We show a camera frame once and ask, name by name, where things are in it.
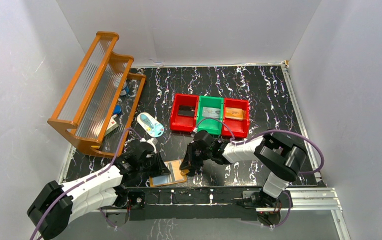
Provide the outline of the orange leather card holder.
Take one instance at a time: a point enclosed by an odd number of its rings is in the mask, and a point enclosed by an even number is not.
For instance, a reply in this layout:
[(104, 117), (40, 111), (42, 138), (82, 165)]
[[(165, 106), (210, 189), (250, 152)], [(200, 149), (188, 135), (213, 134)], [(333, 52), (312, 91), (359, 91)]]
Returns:
[(149, 178), (150, 187), (161, 187), (173, 184), (181, 184), (187, 181), (186, 173), (182, 173), (179, 169), (182, 164), (182, 159), (166, 161), (165, 166), (170, 171), (169, 174), (163, 174)]

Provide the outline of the white credit card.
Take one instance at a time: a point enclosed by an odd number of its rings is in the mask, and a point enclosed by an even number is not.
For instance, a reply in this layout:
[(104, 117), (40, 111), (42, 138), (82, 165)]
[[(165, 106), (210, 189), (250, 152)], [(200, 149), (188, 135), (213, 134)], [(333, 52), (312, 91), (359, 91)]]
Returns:
[(202, 117), (204, 118), (216, 118), (220, 117), (220, 109), (215, 107), (202, 107)]

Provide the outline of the gold credit card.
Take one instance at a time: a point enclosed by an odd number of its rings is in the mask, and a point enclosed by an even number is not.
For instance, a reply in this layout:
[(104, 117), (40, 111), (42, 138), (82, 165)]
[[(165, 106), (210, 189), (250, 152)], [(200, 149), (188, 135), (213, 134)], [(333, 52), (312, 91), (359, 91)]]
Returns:
[(245, 116), (245, 111), (241, 108), (226, 107), (225, 108), (225, 118), (233, 120), (243, 120)]

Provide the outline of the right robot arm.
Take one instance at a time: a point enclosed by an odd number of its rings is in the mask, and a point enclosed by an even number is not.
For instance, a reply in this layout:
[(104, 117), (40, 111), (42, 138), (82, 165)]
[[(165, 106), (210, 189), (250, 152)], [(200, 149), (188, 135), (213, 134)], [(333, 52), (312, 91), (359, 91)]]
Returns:
[(232, 141), (215, 139), (201, 130), (187, 145), (180, 170), (196, 171), (206, 160), (219, 165), (259, 161), (270, 171), (260, 200), (263, 205), (273, 207), (282, 192), (296, 180), (306, 158), (307, 151), (284, 132), (269, 131), (250, 140)]

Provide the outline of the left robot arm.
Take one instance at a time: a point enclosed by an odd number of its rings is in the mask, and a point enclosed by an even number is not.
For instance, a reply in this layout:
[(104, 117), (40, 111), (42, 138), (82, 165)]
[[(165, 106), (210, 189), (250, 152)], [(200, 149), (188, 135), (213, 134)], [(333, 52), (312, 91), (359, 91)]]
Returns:
[(138, 175), (170, 173), (156, 144), (155, 138), (134, 140), (126, 152), (94, 173), (61, 184), (54, 180), (47, 183), (27, 210), (35, 225), (31, 238), (51, 240), (75, 219), (100, 208), (141, 207), (137, 198), (143, 195), (131, 192), (124, 184)]

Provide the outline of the black card in red bin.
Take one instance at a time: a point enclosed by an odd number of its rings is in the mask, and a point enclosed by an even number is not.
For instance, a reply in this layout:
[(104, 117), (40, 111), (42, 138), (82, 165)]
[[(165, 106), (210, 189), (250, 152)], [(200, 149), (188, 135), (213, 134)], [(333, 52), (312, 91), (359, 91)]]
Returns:
[(195, 114), (195, 107), (189, 105), (180, 105), (178, 107), (177, 115), (182, 117), (193, 117)]

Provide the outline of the red plastic bin left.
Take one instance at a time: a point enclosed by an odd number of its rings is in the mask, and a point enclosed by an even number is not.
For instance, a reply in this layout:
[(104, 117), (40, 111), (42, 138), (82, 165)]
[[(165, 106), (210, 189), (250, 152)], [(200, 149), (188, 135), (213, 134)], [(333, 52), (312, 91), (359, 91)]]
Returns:
[(170, 114), (170, 129), (176, 132), (192, 132), (196, 124), (197, 95), (177, 93)]

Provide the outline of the red plastic bin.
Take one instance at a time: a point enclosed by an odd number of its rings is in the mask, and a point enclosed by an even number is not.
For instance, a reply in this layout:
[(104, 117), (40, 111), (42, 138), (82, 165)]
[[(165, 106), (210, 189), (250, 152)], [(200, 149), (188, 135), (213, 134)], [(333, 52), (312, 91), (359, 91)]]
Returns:
[(170, 129), (176, 132), (192, 132), (196, 124), (197, 95), (177, 93), (170, 114)]
[(249, 131), (249, 102), (242, 99), (224, 98), (223, 123), (231, 130), (222, 127), (221, 135), (246, 138)]

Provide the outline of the white blue tube package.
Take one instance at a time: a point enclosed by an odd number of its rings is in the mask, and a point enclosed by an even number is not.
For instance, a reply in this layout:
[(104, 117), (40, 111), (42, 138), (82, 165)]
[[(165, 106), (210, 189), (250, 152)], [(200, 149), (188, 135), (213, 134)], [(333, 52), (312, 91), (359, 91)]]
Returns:
[(137, 121), (153, 138), (160, 137), (164, 133), (165, 127), (147, 112), (140, 113), (137, 116)]

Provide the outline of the green plastic bin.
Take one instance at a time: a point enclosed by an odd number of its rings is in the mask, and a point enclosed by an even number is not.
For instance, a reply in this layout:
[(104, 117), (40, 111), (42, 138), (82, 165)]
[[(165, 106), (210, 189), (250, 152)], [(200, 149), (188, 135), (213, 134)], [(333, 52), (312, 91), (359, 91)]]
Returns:
[(220, 135), (223, 119), (224, 99), (213, 96), (199, 96), (196, 117), (197, 129), (205, 130), (212, 135)]

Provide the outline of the white green small box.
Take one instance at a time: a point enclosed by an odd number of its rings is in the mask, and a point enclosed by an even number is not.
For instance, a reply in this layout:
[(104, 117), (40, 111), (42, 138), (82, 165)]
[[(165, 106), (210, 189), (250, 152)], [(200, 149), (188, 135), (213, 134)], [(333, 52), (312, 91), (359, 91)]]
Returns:
[(108, 134), (110, 134), (112, 131), (114, 131), (116, 128), (119, 127), (119, 124), (115, 119), (116, 117), (117, 117), (117, 115), (115, 114), (110, 118), (110, 121), (107, 125), (107, 129), (105, 131), (104, 136), (107, 136)]

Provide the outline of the red plastic bin right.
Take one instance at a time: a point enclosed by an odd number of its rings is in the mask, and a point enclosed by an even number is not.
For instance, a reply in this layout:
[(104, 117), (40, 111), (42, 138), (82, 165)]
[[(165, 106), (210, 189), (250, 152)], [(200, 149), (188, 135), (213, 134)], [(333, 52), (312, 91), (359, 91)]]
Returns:
[(224, 98), (223, 123), (231, 130), (222, 127), (221, 135), (246, 138), (249, 131), (249, 102), (242, 99)]

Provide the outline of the blue cap container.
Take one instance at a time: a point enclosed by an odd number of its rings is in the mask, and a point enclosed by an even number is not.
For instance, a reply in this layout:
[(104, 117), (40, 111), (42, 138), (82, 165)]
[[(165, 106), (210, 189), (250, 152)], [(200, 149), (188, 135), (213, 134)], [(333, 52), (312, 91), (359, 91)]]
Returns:
[(114, 110), (113, 110), (113, 115), (119, 115), (119, 114), (121, 114), (122, 113), (122, 110), (121, 110), (121, 107), (120, 107), (120, 105), (116, 105), (115, 107), (114, 107)]

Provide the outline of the blue white bottle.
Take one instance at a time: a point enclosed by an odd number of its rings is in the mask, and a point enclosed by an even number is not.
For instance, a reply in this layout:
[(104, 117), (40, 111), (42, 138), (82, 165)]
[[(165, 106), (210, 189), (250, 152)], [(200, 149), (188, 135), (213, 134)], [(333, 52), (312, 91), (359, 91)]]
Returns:
[(122, 78), (118, 77), (115, 81), (115, 87), (121, 89), (119, 96), (125, 96), (129, 93), (127, 79), (122, 80)]

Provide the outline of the aluminium frame rail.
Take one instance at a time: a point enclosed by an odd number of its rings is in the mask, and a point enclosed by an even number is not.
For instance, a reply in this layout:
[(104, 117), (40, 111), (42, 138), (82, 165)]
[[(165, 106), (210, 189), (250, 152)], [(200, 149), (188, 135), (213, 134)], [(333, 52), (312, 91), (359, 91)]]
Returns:
[[(120, 105), (122, 113), (115, 118), (119, 127), (104, 136), (102, 149), (113, 153), (121, 137), (126, 137), (124, 148), (134, 140), (157, 139), (156, 149), (164, 162), (183, 160), (187, 145), (199, 130), (195, 124), (192, 132), (172, 131), (170, 114), (175, 94), (188, 94), (247, 100), (249, 102), (250, 126), (246, 138), (213, 135), (218, 140), (246, 141), (267, 132), (278, 131), (297, 142), (307, 151), (307, 158), (295, 181), (304, 175), (314, 175), (316, 169), (309, 170), (310, 160), (314, 152), (320, 148), (309, 140), (297, 119), (296, 109), (287, 86), (288, 76), (284, 63), (269, 65), (238, 66), (197, 66), (197, 67), (157, 67), (130, 70), (131, 73), (146, 76), (134, 119), (126, 128), (127, 115), (135, 99), (139, 82), (127, 80), (129, 93), (119, 96), (116, 105)], [(164, 127), (160, 137), (151, 137), (138, 123), (140, 113), (149, 113)], [(231, 130), (218, 119), (213, 118)], [(338, 209), (337, 196), (331, 189), (304, 188), (301, 190), (287, 187), (277, 200), (260, 197), (260, 192), (270, 171), (259, 161), (239, 161), (234, 164), (219, 165), (212, 160), (204, 161), (204, 165), (195, 171), (182, 171), (187, 181), (172, 185), (150, 187), (147, 174), (141, 174), (126, 182), (124, 187), (131, 192), (142, 194), (137, 198), (142, 206), (127, 209), (133, 220), (144, 218), (147, 208), (156, 208), (159, 218), (173, 217), (178, 212), (181, 217), (193, 217), (195, 210), (223, 210), (234, 207), (243, 212), (251, 212), (250, 219), (258, 214), (279, 210), (290, 211), (293, 208), (292, 198), (313, 197), (314, 204), (322, 210)]]

